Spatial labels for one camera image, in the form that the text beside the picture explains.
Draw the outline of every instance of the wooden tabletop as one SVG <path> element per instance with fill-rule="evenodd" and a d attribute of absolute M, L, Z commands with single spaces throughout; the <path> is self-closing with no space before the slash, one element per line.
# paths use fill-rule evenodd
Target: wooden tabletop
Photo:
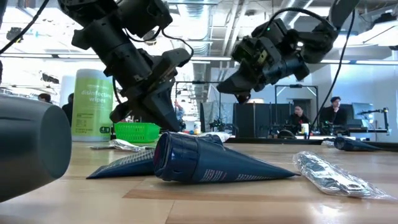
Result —
<path fill-rule="evenodd" d="M 128 155 L 92 151 L 89 145 L 74 144 L 70 167 L 60 180 L 0 203 L 0 223 L 398 223 L 398 203 L 325 195 L 305 177 L 202 185 L 155 177 L 85 180 L 100 165 Z M 229 147 L 289 170 L 295 170 L 293 154 L 314 151 L 398 197 L 398 154 L 394 152 L 268 144 Z"/>

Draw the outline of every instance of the metal frame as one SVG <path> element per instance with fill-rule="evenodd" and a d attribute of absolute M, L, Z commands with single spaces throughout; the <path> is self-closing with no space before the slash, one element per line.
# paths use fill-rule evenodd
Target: metal frame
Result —
<path fill-rule="evenodd" d="M 176 81 L 175 82 L 175 100 L 177 100 L 177 93 L 178 93 L 178 84 L 179 83 L 191 83 L 191 84 L 195 84 L 195 85 L 206 85 L 206 84 L 215 84 L 215 83 L 221 83 L 221 82 L 205 82 L 205 81 L 192 81 L 192 82 L 188 82 L 188 81 Z M 218 117 L 221 119 L 221 93 L 219 93 L 219 97 L 218 97 Z"/>
<path fill-rule="evenodd" d="M 279 92 L 277 92 L 278 87 L 283 87 Z M 307 88 L 315 97 L 317 100 L 317 112 L 319 111 L 319 102 L 318 102 L 318 86 L 314 85 L 275 85 L 275 120 L 278 120 L 278 96 L 287 88 Z"/>

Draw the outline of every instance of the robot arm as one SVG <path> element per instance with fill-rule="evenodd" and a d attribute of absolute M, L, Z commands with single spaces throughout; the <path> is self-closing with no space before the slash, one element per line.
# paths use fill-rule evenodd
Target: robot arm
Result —
<path fill-rule="evenodd" d="M 239 70 L 217 86 L 222 93 L 234 94 L 239 103 L 250 99 L 250 92 L 294 74 L 302 80 L 310 74 L 306 63 L 319 63 L 333 48 L 341 27 L 360 0 L 336 0 L 329 17 L 311 32 L 287 30 L 280 19 L 255 28 L 234 48 L 232 58 Z M 297 44 L 303 43 L 298 50 Z"/>
<path fill-rule="evenodd" d="M 166 51 L 151 56 L 137 49 L 129 36 L 143 37 L 156 26 L 165 29 L 172 21 L 169 10 L 161 0 L 58 0 L 61 10 L 83 26 L 75 30 L 72 45 L 92 48 L 106 65 L 107 77 L 113 76 L 122 86 L 121 94 L 128 100 L 111 114 L 113 122 L 127 115 L 172 131 L 178 131 L 178 121 L 170 99 L 177 75 L 191 55 L 185 49 Z"/>

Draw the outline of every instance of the plastic bag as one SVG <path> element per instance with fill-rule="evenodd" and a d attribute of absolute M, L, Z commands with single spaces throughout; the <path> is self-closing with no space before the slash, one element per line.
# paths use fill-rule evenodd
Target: plastic bag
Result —
<path fill-rule="evenodd" d="M 321 145 L 329 147 L 329 148 L 334 148 L 335 147 L 335 142 L 334 141 L 329 141 L 329 140 L 324 140 L 324 141 L 322 141 Z"/>
<path fill-rule="evenodd" d="M 139 151 L 145 149 L 145 147 L 135 146 L 135 145 L 133 145 L 125 140 L 121 140 L 121 139 L 110 140 L 109 145 L 113 146 L 115 149 L 131 151 L 131 152 L 139 152 Z"/>
<path fill-rule="evenodd" d="M 347 197 L 396 200 L 365 180 L 330 164 L 313 152 L 293 156 L 296 168 L 322 192 Z"/>
<path fill-rule="evenodd" d="M 208 134 L 217 135 L 218 137 L 220 137 L 221 142 L 223 142 L 223 143 L 226 142 L 226 141 L 229 139 L 229 137 L 231 137 L 230 134 L 225 133 L 225 132 L 209 132 L 209 133 L 202 133 L 202 134 L 199 134 L 198 137 L 207 136 Z"/>

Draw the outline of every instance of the person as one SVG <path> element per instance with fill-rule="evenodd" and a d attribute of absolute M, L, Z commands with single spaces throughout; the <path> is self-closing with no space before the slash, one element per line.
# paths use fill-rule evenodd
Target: person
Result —
<path fill-rule="evenodd" d="M 51 103 L 51 96 L 47 93 L 40 94 L 37 99 L 46 103 Z"/>
<path fill-rule="evenodd" d="M 324 108 L 322 111 L 322 122 L 329 122 L 334 125 L 346 125 L 347 124 L 347 112 L 340 108 L 341 98 L 334 96 L 331 98 L 331 106 Z"/>
<path fill-rule="evenodd" d="M 182 108 L 182 106 L 178 103 L 177 100 L 174 102 L 174 105 L 175 105 L 174 110 L 175 110 L 175 115 L 177 116 L 177 120 L 182 121 L 182 116 L 184 116 L 185 110 L 184 108 Z"/>
<path fill-rule="evenodd" d="M 69 125 L 72 127 L 72 114 L 73 114 L 73 97 L 75 95 L 73 93 L 68 96 L 68 103 L 62 106 L 62 110 L 67 115 L 69 120 Z"/>
<path fill-rule="evenodd" d="M 301 129 L 301 124 L 309 124 L 310 120 L 304 115 L 301 106 L 295 106 L 294 114 L 290 115 L 289 123 L 293 125 L 292 132 L 297 133 Z"/>

